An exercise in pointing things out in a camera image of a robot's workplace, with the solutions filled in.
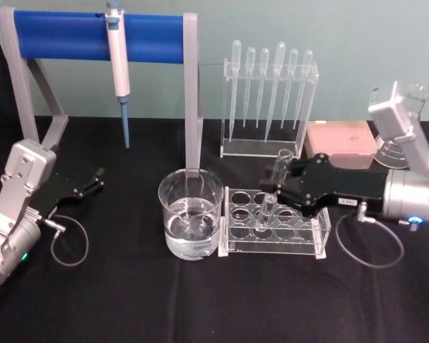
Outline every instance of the blue bar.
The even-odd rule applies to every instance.
[[[25,59],[109,61],[103,13],[15,11]],[[127,57],[133,62],[183,63],[182,16],[126,14]]]

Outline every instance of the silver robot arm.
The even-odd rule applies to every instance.
[[[55,162],[53,151],[30,139],[11,148],[0,178],[0,285],[40,237],[41,216],[28,203],[48,180]]]
[[[410,166],[410,171],[388,172],[383,217],[407,221],[416,230],[429,222],[429,143],[404,94],[397,82],[373,89],[369,113],[381,138],[398,144]]]

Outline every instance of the light green wall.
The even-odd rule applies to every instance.
[[[99,0],[8,0],[50,11],[105,10]],[[429,0],[123,0],[130,13],[198,13],[204,116],[220,117],[219,66],[231,43],[311,48],[320,69],[313,119],[366,119],[372,86],[399,79],[429,86]],[[45,61],[70,116],[119,116],[107,62]],[[182,117],[182,67],[131,64],[130,116]],[[48,114],[34,92],[38,114]],[[429,119],[429,105],[424,119]]]

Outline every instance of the gray cable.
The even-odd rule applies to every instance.
[[[70,220],[70,221],[74,222],[81,229],[84,237],[86,237],[86,251],[84,252],[84,256],[78,262],[75,262],[75,263],[65,263],[62,260],[60,260],[56,256],[56,254],[54,253],[54,245],[56,244],[56,240],[59,238],[59,235],[58,235],[59,232],[56,232],[56,234],[54,235],[54,238],[52,239],[52,243],[51,243],[51,255],[52,255],[52,258],[57,263],[61,264],[64,267],[76,267],[76,266],[79,266],[81,263],[84,262],[84,260],[87,257],[87,254],[89,253],[89,237],[87,236],[86,229],[77,220],[75,220],[75,219],[73,219],[71,217],[68,217],[68,216],[63,216],[61,214],[55,214],[54,216],[52,216],[52,218],[62,218],[62,219],[67,219],[67,220]]]
[[[397,263],[400,262],[400,260],[403,258],[403,255],[404,255],[404,248],[403,248],[403,244],[402,244],[400,238],[389,227],[387,227],[386,225],[384,225],[383,223],[378,222],[378,221],[375,221],[372,224],[378,225],[381,229],[385,230],[397,242],[399,249],[400,249],[399,257],[397,259],[395,259],[394,261],[389,262],[387,264],[371,264],[371,263],[368,263],[368,262],[364,261],[363,259],[360,259],[359,257],[355,256],[350,250],[348,250],[347,247],[345,247],[345,245],[343,245],[342,240],[340,239],[340,236],[338,234],[338,228],[340,227],[340,222],[349,216],[350,216],[349,214],[345,214],[345,215],[341,216],[341,218],[338,220],[337,224],[335,225],[335,236],[337,237],[337,242],[340,245],[340,247],[343,249],[343,251],[348,254],[348,256],[350,256],[355,261],[365,265],[366,267],[373,268],[373,269],[390,268],[390,267],[393,267]]]

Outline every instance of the transfer pipette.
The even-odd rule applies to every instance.
[[[246,53],[246,82],[245,82],[245,97],[243,99],[243,127],[245,127],[246,115],[248,113],[248,103],[250,102],[250,88],[251,88],[251,78],[252,70],[255,68],[255,57],[256,50],[255,48],[248,48]]]
[[[307,75],[308,75],[308,72],[310,71],[312,60],[313,60],[313,52],[311,50],[307,50],[303,55],[302,81],[300,82],[299,93],[297,95],[297,103],[295,105],[295,114],[294,114],[294,125],[292,126],[292,129],[295,129],[295,125],[297,124],[297,120],[299,119],[300,107],[302,106],[303,91],[305,90],[305,84],[307,83]]]
[[[127,118],[127,101],[130,94],[129,67],[127,65],[126,34],[124,28],[124,11],[119,9],[119,2],[107,2],[108,13],[107,36],[109,58],[112,61],[114,93],[121,105],[122,129],[124,130],[124,143],[129,151],[129,122]]]
[[[267,141],[267,137],[270,132],[270,127],[272,126],[273,111],[275,110],[275,100],[277,99],[278,81],[280,80],[280,73],[283,68],[285,53],[286,53],[286,44],[283,42],[278,43],[277,50],[275,52],[275,62],[273,64],[272,93],[270,95],[269,114],[267,116],[267,125],[265,127],[264,141]]]
[[[237,105],[237,83],[238,71],[240,70],[240,55],[242,54],[242,42],[238,39],[232,43],[232,95],[230,98],[230,120],[229,120],[229,141],[232,140],[235,122],[235,106]]]
[[[259,89],[257,90],[256,127],[259,126],[259,114],[260,114],[260,107],[262,105],[262,95],[264,94],[265,77],[267,76],[267,68],[269,67],[269,56],[270,56],[269,49],[263,48],[262,51],[260,52],[260,63],[259,63],[260,79],[259,79]]]
[[[289,103],[289,97],[291,95],[291,86],[294,81],[294,73],[297,68],[297,60],[299,59],[299,51],[292,49],[289,53],[289,60],[287,61],[287,81],[285,87],[285,95],[283,98],[283,118],[281,119],[281,128],[285,123],[285,117],[287,112],[287,104]]]

